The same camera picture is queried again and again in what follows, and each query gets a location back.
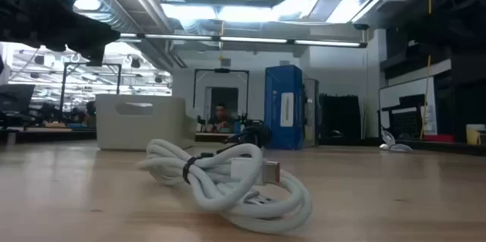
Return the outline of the grey metal cabinet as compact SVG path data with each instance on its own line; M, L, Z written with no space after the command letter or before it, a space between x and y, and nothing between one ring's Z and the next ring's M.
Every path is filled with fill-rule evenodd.
M317 146L319 143L320 109L319 82L305 78L305 139L304 148Z

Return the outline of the blue product box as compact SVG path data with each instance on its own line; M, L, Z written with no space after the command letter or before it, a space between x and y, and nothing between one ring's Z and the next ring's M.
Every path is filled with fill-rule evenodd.
M267 149L298 150L304 140L303 74L294 65L266 68L264 124L271 131Z

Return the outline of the person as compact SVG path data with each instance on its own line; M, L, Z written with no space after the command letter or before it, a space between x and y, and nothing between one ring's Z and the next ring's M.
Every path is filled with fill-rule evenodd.
M208 133L230 134L234 132L235 119L231 117L224 104L215 107L215 114L207 121L205 131Z

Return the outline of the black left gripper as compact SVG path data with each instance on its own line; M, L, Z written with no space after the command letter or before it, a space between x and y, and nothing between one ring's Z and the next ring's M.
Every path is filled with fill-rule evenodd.
M73 14L61 26L58 37L70 49L92 64L103 63L106 46L120 38L108 24Z

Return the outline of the red flat item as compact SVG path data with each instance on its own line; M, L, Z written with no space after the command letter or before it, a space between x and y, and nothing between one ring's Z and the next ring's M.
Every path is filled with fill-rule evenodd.
M423 139L438 143L454 143L455 137L450 134L424 135Z

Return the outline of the yellow cup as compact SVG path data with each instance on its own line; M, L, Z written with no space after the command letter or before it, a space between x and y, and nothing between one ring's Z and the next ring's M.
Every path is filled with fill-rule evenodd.
M469 145L486 145L486 124L467 124L466 142Z

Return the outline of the white board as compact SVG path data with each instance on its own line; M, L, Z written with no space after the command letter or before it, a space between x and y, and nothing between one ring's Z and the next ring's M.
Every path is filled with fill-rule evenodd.
M379 91L380 125L395 137L437 135L434 78L420 78Z

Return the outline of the grey plastic bin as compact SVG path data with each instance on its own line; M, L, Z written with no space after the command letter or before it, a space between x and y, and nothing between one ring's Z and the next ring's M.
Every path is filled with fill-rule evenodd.
M195 141L197 111L183 98L99 94L95 106L100 149L141 151L155 139L185 148Z

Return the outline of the black cabinet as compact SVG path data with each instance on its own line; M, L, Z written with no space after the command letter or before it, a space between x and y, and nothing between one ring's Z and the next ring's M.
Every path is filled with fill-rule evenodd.
M361 139L361 112L357 96L331 96L320 94L320 144L333 138Z

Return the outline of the black computer monitor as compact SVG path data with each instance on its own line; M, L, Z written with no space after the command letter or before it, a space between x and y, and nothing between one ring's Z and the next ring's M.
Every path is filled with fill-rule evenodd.
M34 89L30 84L0 85L0 112L28 113Z

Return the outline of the small white crumpled item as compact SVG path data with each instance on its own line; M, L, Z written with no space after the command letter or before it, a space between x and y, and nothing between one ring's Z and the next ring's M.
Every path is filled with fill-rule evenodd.
M383 143L380 145L382 150L389 152L411 152L412 148L402 143L397 143L394 136L387 130L381 131Z

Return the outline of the long ceiling light bar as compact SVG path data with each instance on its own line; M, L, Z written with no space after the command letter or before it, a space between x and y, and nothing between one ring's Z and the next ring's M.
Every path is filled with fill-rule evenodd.
M161 39L172 41L199 41L199 42L244 42L257 44L290 45L290 46L322 46L363 49L368 46L366 42L315 40L315 39L280 39L243 36L202 36L202 35L176 35L176 34L145 34L121 33L120 39L142 40Z

